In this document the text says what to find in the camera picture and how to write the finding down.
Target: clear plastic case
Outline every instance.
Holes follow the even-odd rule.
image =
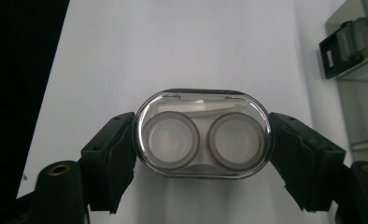
[[[162,91],[139,109],[137,155],[171,177],[244,178],[268,162],[273,136],[268,112],[239,91]]]

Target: black background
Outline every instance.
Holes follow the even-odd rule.
[[[0,211],[16,200],[68,4],[0,1]]]

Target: round lens compartment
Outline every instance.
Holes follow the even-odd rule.
[[[247,170],[263,161],[264,130],[254,118],[234,112],[216,119],[208,133],[211,154],[223,166]]]
[[[199,146],[199,133],[187,116],[172,111],[151,118],[143,129],[143,144],[151,161],[164,169],[189,163]]]

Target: black device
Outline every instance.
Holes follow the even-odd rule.
[[[153,114],[149,115],[149,120],[151,120],[149,124],[154,125],[152,134],[155,134],[151,135],[147,124],[141,126],[139,120],[146,120],[143,119],[147,117],[144,107],[152,108],[149,103],[155,103],[155,99],[161,100],[160,96],[164,97],[165,101],[160,102],[155,107]],[[9,223],[88,223],[88,205],[93,211],[109,211],[115,214],[122,194],[134,177],[136,152],[139,157],[142,157],[142,152],[139,151],[141,146],[138,145],[139,136],[136,135],[136,132],[144,132],[147,136],[143,138],[145,141],[149,139],[157,141],[158,136],[166,136],[160,133],[166,130],[171,133],[172,127],[184,133],[187,129],[192,129],[192,124],[189,125],[187,119],[194,120],[192,121],[193,125],[201,130],[199,132],[202,132],[200,123],[205,124],[203,116],[206,115],[208,118],[213,117],[214,120],[210,121],[209,126],[207,126],[211,131],[209,134],[204,134],[204,136],[199,134],[197,137],[207,137],[209,146],[212,140],[227,141],[226,137],[230,135],[224,135],[221,138],[218,135],[210,137],[212,132],[216,132],[214,130],[216,125],[224,128],[221,124],[222,121],[231,122],[226,122],[224,132],[227,132],[230,130],[231,124],[237,127],[240,122],[246,122],[247,125],[243,127],[244,132],[252,133],[255,130],[253,134],[258,137],[251,136],[250,140],[257,142],[257,144],[251,145],[243,137],[235,138],[233,135],[235,143],[243,142],[242,146],[236,150],[242,150],[241,155],[251,155],[257,160],[235,161],[232,159],[228,165],[224,165],[219,159],[211,156],[210,160],[215,159],[216,161],[204,159],[203,161],[175,163],[169,161],[175,155],[167,157],[158,154],[155,148],[151,148],[152,146],[148,146],[147,150],[155,152],[158,158],[167,158],[165,159],[167,163],[162,163],[162,165],[169,164],[168,162],[172,162],[170,164],[174,165],[180,164],[176,169],[166,169],[166,166],[156,167],[155,169],[162,169],[162,171],[157,170],[157,173],[173,177],[175,175],[177,177],[198,175],[198,178],[243,178],[254,174],[254,170],[263,166],[266,158],[278,170],[286,183],[287,191],[298,203],[300,209],[305,209],[308,212],[328,211],[332,201],[335,201],[339,206],[336,223],[368,224],[368,161],[356,161],[350,168],[346,167],[343,164],[346,152],[298,119],[278,113],[263,114],[262,111],[259,111],[262,114],[261,119],[255,118],[257,115],[254,114],[251,116],[255,119],[249,119],[247,114],[251,114],[252,108],[249,108],[247,103],[250,102],[248,104],[256,110],[260,110],[261,107],[255,106],[258,102],[253,98],[248,98],[244,93],[238,91],[168,90],[157,93],[150,99],[145,102],[145,106],[140,108],[137,115],[126,113],[111,119],[81,150],[79,161],[59,161],[41,171],[35,191],[31,195],[25,196],[27,203],[25,205],[21,203],[21,205],[3,211],[0,214],[0,223],[8,223],[3,221],[4,214],[13,214],[13,211],[17,211],[18,207],[24,207],[24,209],[15,213],[16,216],[10,217],[11,221],[18,220],[18,222]],[[189,105],[192,101],[208,105],[203,105],[202,110],[196,109],[197,107],[194,107],[196,111],[189,110],[193,106]],[[235,107],[235,110],[238,111],[232,111],[232,102],[234,105],[240,105]],[[171,113],[166,116],[166,111],[172,112],[170,105],[182,104],[187,106],[175,107],[181,108],[174,111],[180,113],[179,115]],[[159,114],[163,114],[164,119],[156,117]],[[262,124],[256,124],[254,120],[258,120],[260,123],[264,121],[267,124],[262,127]],[[266,136],[264,133],[258,132],[259,129],[266,130],[265,132],[269,135]],[[172,138],[178,136],[178,139],[174,139],[177,143],[178,140],[183,139],[182,135],[172,133],[170,136]],[[198,143],[199,139],[193,138],[194,135],[191,131],[187,132],[187,136],[188,138],[182,141],[182,146],[188,146],[189,149],[186,153],[191,154],[191,146],[193,143]],[[254,153],[246,154],[247,150],[254,150]],[[201,153],[213,154],[215,151],[201,151]],[[149,162],[151,169],[154,168],[152,166],[159,164],[153,161],[145,162]],[[200,164],[204,167],[199,175],[196,168]]]

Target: white backdrop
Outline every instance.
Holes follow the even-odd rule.
[[[45,166],[77,161],[112,117],[171,88],[245,92],[346,147],[318,43],[343,0],[71,0],[18,196]],[[328,223],[302,212],[269,163],[237,181],[169,179],[137,160],[117,215],[92,223]]]

